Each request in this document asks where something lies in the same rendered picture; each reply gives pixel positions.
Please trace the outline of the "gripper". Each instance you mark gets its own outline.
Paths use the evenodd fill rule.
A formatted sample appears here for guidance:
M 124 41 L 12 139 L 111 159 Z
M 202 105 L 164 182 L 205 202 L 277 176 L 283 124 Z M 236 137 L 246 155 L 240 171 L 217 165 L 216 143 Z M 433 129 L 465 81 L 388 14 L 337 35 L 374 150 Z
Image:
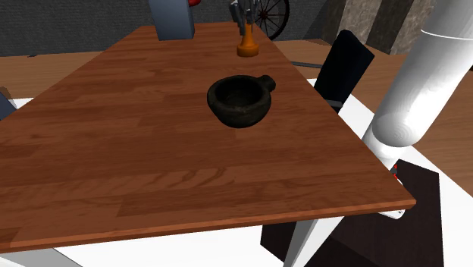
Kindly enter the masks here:
M 230 0 L 230 13 L 232 19 L 240 29 L 240 35 L 244 36 L 246 33 L 245 18 L 247 24 L 255 23 L 255 16 L 258 12 L 259 0 Z

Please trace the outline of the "orange stemmed stand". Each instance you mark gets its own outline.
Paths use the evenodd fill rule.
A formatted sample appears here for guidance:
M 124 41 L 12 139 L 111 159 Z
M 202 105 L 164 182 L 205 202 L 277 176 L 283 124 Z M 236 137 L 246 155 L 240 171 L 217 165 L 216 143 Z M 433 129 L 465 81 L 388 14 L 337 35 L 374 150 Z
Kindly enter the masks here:
M 259 46 L 252 36 L 252 25 L 245 24 L 245 33 L 242 35 L 240 44 L 236 48 L 236 53 L 240 57 L 254 57 L 259 53 Z

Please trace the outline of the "bicycle wheel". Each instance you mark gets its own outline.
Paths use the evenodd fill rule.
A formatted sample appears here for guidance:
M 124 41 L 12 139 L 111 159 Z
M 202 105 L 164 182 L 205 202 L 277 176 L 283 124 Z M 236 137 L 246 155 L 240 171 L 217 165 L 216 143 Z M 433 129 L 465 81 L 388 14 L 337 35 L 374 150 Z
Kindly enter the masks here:
M 283 32 L 289 16 L 289 0 L 259 0 L 255 23 L 274 40 Z

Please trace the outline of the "blue-grey chair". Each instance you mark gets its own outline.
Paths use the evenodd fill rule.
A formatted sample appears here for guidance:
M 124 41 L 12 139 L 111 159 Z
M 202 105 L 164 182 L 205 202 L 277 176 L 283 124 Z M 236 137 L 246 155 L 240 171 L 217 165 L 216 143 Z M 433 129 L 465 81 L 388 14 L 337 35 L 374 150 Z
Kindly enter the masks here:
M 192 39 L 195 28 L 188 0 L 148 0 L 160 41 Z

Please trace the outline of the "black chair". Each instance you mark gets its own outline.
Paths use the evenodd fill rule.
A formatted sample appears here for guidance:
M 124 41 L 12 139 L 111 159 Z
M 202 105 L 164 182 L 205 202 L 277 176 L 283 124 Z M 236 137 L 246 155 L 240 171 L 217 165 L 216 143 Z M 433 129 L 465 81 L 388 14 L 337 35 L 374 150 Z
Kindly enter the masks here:
M 314 88 L 339 113 L 373 59 L 374 54 L 351 31 L 341 30 L 322 65 Z

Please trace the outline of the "brown wooden table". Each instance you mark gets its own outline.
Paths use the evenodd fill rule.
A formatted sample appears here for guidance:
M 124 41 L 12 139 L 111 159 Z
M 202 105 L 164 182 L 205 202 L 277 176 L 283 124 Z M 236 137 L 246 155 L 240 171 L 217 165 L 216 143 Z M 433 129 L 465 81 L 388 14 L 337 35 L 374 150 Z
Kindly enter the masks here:
M 160 41 L 144 26 L 0 121 L 0 253 L 359 215 L 415 205 L 260 30 Z M 266 116 L 222 124 L 207 92 L 276 83 Z

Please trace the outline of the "dark robot stand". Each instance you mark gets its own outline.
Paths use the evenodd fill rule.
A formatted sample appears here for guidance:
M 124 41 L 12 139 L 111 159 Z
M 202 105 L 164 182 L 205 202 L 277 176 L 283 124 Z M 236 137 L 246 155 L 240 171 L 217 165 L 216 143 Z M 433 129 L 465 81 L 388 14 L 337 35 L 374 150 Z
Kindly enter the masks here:
M 439 174 L 400 159 L 396 176 L 416 204 L 343 218 L 305 267 L 444 267 Z

